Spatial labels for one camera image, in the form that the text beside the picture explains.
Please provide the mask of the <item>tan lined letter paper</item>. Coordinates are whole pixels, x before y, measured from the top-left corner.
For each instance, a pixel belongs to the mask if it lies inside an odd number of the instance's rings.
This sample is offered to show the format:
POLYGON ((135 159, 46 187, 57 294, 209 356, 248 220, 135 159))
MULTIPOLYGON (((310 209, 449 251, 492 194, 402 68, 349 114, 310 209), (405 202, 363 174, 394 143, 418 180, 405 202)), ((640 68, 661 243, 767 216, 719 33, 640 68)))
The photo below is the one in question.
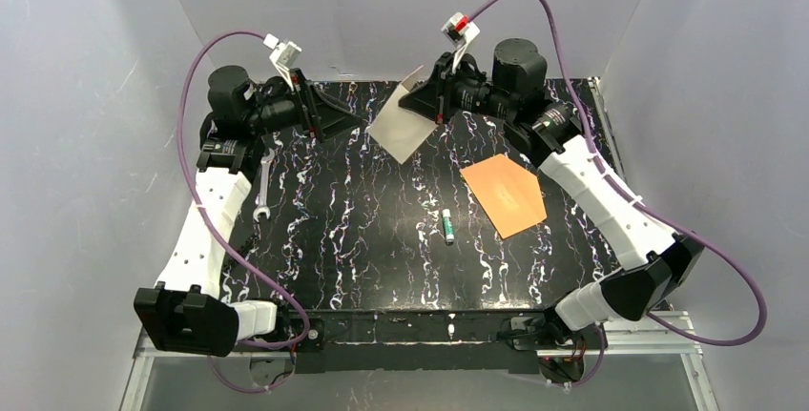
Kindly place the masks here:
POLYGON ((399 100, 414 89, 421 69, 422 66, 398 84, 367 127, 370 137, 400 165, 438 128, 433 120, 399 106, 399 100))

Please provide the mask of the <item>brown paper envelope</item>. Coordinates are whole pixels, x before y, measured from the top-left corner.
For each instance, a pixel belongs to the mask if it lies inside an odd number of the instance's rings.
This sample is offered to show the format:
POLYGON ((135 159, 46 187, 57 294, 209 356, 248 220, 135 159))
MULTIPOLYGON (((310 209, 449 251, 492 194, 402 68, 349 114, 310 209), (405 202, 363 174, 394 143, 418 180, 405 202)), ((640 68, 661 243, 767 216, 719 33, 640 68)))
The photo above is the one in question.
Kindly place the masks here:
POLYGON ((505 154, 462 168, 461 176, 502 239, 548 218, 537 175, 505 154))

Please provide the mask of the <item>green white glue stick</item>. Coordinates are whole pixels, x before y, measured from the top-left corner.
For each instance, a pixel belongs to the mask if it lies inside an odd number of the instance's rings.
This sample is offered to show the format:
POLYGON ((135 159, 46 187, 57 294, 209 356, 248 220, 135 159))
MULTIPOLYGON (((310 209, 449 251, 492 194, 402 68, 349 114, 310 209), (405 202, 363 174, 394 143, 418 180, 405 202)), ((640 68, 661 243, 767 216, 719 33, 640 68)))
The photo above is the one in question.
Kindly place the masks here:
POLYGON ((451 220, 451 212, 449 209, 443 209, 441 211, 441 220, 445 243, 447 245, 452 245, 455 241, 455 235, 454 235, 454 227, 451 220))

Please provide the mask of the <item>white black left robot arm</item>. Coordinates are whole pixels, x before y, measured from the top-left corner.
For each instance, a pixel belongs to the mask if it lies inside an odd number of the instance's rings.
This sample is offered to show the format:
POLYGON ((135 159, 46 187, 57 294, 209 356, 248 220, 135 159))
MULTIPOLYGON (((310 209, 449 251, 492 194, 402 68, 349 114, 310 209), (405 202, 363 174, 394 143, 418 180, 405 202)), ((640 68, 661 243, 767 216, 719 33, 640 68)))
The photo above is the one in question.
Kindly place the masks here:
POLYGON ((235 249, 229 239, 255 181, 265 183, 272 152, 263 138, 298 127, 318 141, 362 125, 339 99, 301 70, 263 83, 240 66, 208 77, 211 112, 200 129, 195 193, 168 263, 134 309, 155 348, 225 357, 237 343, 276 329, 278 306, 267 300, 225 303, 220 273, 235 249))

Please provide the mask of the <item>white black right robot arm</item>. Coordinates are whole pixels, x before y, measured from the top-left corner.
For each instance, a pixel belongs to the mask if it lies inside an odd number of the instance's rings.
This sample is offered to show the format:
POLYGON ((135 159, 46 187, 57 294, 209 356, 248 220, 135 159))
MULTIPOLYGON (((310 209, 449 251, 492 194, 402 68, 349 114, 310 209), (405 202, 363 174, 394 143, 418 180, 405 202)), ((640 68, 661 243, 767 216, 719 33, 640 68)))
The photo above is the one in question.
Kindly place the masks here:
POLYGON ((552 101, 545 81, 547 60, 527 39, 497 44, 492 74, 465 54, 458 68, 442 54, 430 77, 399 100, 399 106, 444 123, 457 111, 504 122, 508 143, 555 181, 608 241, 616 271, 569 292, 545 310, 545 324, 560 334, 610 319, 642 319, 677 289, 703 252, 695 240, 640 212, 636 195, 611 168, 598 169, 600 153, 587 146, 577 110, 552 101))

